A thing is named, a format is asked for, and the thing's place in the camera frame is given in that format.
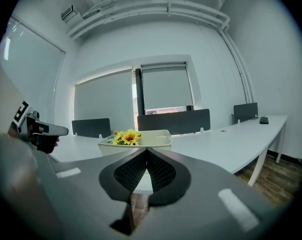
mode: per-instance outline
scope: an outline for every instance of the roller blind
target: roller blind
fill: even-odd
[[[146,109],[193,105],[184,65],[142,67]]]
[[[131,70],[75,87],[74,119],[109,118],[111,131],[134,128]]]
[[[11,18],[0,45],[0,64],[25,101],[53,123],[55,81],[64,52]]]

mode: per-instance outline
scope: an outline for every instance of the window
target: window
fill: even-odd
[[[135,130],[138,131],[137,125],[137,117],[139,115],[138,107],[137,107],[137,92],[136,92],[136,80],[135,80],[135,73],[132,74],[132,97],[133,97],[133,116],[134,116],[134,127]]]
[[[143,69],[145,70],[143,75],[141,69],[137,69],[132,74],[133,112],[136,131],[138,130],[137,117],[139,115],[193,110],[191,89],[185,64],[157,65],[143,67]]]
[[[10,18],[0,45],[0,64],[24,100],[53,123],[54,88],[65,52]]]
[[[132,71],[128,69],[76,85],[74,120],[109,118],[111,131],[133,128],[131,83]]]
[[[183,112],[186,111],[186,106],[174,106],[174,107],[163,107],[163,108],[152,108],[146,109],[146,115],[156,115],[156,114],[165,114],[165,113],[174,113],[174,112]]]

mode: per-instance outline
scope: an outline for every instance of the gray panel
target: gray panel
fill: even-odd
[[[112,131],[134,128],[131,70],[104,75],[75,87],[74,119],[98,118],[110,118]]]
[[[257,102],[249,104],[241,104],[234,106],[234,123],[237,124],[238,120],[240,122],[245,122],[247,120],[255,118],[259,115]]]
[[[137,117],[139,131],[168,130],[171,135],[189,134],[211,128],[210,110],[200,109]]]
[[[111,135],[110,119],[89,119],[89,120],[74,120],[72,121],[73,134],[79,136],[99,138],[99,134],[103,138]]]
[[[142,73],[146,109],[193,105],[185,65],[152,69],[143,67]]]

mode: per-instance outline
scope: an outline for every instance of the white basket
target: white basket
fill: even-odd
[[[100,143],[102,155],[108,156],[135,148],[152,147],[164,150],[171,150],[171,135],[168,130],[145,130],[140,131],[142,138],[139,139],[139,146],[113,145],[114,135],[104,138]]]

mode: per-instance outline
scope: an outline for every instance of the yellow flower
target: yellow flower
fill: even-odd
[[[131,141],[131,144],[130,144],[131,146],[139,146],[139,142],[137,141],[137,140],[132,140]]]
[[[124,143],[127,145],[130,145],[131,142],[135,139],[138,139],[137,137],[137,133],[130,129],[128,130],[123,136],[122,136],[122,140],[124,140]]]
[[[123,134],[124,134],[124,132],[122,132],[122,131],[118,132],[118,134],[114,137],[114,142],[113,142],[114,145],[116,145],[120,141],[122,141]]]

